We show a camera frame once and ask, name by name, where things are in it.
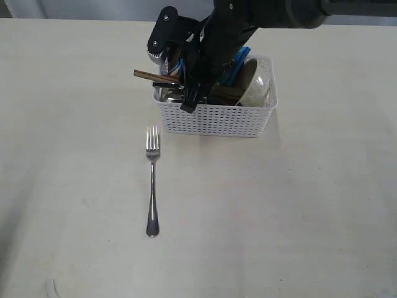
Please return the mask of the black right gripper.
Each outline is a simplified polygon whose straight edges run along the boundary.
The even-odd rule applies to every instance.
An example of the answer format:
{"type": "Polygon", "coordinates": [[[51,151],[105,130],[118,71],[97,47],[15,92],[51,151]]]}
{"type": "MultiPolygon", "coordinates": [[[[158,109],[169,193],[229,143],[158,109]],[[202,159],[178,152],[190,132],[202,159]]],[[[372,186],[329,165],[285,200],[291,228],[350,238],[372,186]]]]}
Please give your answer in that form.
{"type": "Polygon", "coordinates": [[[181,34],[184,97],[180,109],[194,112],[227,65],[257,30],[255,1],[214,1],[205,19],[185,19],[181,34]]]}

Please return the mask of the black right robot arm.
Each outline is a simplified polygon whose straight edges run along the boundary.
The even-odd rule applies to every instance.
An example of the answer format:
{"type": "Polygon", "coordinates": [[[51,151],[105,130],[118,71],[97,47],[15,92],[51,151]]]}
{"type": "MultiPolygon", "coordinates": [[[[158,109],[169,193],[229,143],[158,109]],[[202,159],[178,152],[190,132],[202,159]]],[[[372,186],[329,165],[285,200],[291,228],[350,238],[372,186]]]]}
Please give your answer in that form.
{"type": "Polygon", "coordinates": [[[396,16],[396,1],[214,1],[212,13],[191,29],[184,50],[184,99],[192,113],[259,29],[314,29],[329,16],[396,16]]]}

